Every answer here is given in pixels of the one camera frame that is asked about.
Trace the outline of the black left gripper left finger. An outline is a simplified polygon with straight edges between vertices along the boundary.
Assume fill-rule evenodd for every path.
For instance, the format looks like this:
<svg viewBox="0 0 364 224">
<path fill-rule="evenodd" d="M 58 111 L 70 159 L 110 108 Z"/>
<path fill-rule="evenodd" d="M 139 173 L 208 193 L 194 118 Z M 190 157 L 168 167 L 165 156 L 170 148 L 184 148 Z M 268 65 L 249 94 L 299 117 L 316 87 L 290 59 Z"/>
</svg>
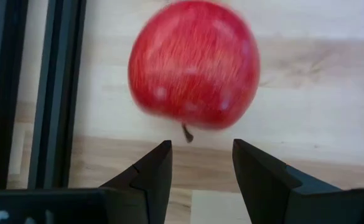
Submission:
<svg viewBox="0 0 364 224">
<path fill-rule="evenodd" d="M 164 224 L 172 182 L 172 143 L 163 141 L 100 186 L 108 224 Z"/>
</svg>

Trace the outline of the black aluminium table frame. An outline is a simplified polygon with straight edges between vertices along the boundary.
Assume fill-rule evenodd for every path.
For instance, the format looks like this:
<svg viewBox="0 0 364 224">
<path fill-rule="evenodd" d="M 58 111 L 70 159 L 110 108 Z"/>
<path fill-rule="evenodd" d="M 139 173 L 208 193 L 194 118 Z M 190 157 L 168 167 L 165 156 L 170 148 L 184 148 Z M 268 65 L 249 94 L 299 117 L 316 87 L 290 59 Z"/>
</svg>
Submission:
<svg viewBox="0 0 364 224">
<path fill-rule="evenodd" d="M 0 0 L 0 190 L 7 185 L 29 0 Z M 86 0 L 49 0 L 30 189 L 68 185 Z"/>
</svg>

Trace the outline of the red apple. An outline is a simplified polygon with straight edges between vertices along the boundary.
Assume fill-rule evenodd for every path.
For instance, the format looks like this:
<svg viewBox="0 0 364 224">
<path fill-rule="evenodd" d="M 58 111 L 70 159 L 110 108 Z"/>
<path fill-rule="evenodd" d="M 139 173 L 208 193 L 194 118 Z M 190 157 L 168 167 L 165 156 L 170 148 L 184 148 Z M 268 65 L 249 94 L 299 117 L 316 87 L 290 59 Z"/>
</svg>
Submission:
<svg viewBox="0 0 364 224">
<path fill-rule="evenodd" d="M 251 27 L 228 7 L 202 0 L 169 4 L 136 37 L 128 85 L 144 112 L 189 126 L 222 130 L 252 104 L 260 55 Z"/>
</svg>

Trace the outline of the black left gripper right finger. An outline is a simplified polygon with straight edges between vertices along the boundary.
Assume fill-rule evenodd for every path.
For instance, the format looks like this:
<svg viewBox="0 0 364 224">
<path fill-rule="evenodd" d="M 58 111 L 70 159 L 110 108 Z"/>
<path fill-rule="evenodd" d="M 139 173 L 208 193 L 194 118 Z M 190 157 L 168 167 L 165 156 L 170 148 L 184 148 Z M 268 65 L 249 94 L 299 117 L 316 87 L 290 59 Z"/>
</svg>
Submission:
<svg viewBox="0 0 364 224">
<path fill-rule="evenodd" d="M 232 158 L 252 224 L 323 224 L 322 204 L 302 196 L 341 191 L 242 139 L 233 141 Z"/>
</svg>

